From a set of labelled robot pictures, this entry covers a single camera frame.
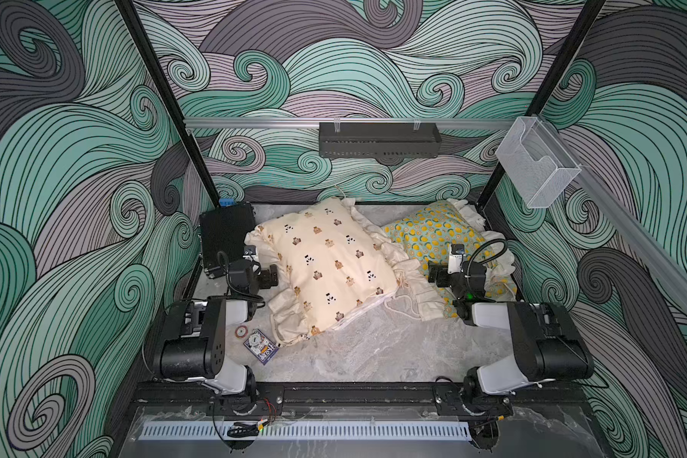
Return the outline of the cream bear print pillow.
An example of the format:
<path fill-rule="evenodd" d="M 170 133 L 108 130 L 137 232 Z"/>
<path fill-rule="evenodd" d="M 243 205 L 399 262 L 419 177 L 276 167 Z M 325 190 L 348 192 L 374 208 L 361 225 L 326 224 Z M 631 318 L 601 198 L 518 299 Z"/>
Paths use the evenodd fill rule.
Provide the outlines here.
<path fill-rule="evenodd" d="M 445 310 L 420 261 L 362 215 L 351 198 L 328 198 L 264 221 L 245 242 L 256 248 L 262 265 L 280 273 L 280 290 L 268 305 L 281 345 L 347 326 L 390 302 L 404 301 L 423 322 Z"/>

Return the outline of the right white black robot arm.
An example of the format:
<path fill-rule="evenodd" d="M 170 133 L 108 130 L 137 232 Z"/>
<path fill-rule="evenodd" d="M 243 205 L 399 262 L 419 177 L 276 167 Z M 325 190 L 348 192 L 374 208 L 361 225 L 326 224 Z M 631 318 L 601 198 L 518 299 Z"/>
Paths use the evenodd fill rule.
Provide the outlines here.
<path fill-rule="evenodd" d="M 549 382 L 586 380 L 595 373 L 593 357 L 564 306 L 482 298 L 486 268 L 472 261 L 430 263 L 427 279 L 452 292 L 457 317 L 467 326 L 511 335 L 510 354 L 469 370 L 462 389 L 466 402 Z"/>

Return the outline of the lemon print pillow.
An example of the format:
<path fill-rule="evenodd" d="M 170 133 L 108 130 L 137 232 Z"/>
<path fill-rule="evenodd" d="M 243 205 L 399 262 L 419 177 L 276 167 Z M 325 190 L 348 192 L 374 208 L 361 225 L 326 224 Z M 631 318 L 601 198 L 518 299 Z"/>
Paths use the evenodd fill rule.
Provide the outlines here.
<path fill-rule="evenodd" d="M 409 305 L 424 322 L 456 316 L 455 295 L 427 281 L 433 264 L 446 264 L 450 248 L 462 244 L 461 265 L 474 273 L 486 269 L 485 291 L 478 296 L 498 302 L 516 299 L 513 253 L 504 236 L 487 231 L 485 219 L 465 200 L 438 200 L 375 232 L 377 246 L 392 263 L 400 290 L 392 307 Z"/>

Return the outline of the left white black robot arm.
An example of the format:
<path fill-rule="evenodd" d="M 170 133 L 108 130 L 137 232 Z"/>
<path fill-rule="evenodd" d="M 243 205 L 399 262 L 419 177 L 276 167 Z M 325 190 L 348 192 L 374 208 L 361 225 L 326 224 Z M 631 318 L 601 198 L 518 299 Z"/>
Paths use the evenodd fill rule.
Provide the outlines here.
<path fill-rule="evenodd" d="M 253 371 L 226 355 L 226 333 L 233 326 L 251 322 L 266 306 L 259 292 L 279 284 L 278 267 L 263 267 L 250 259 L 229 263 L 223 253 L 219 261 L 223 265 L 211 274 L 223 278 L 225 292 L 170 306 L 150 370 L 166 382 L 198 383 L 217 395 L 242 396 L 255 403 L 258 395 Z"/>

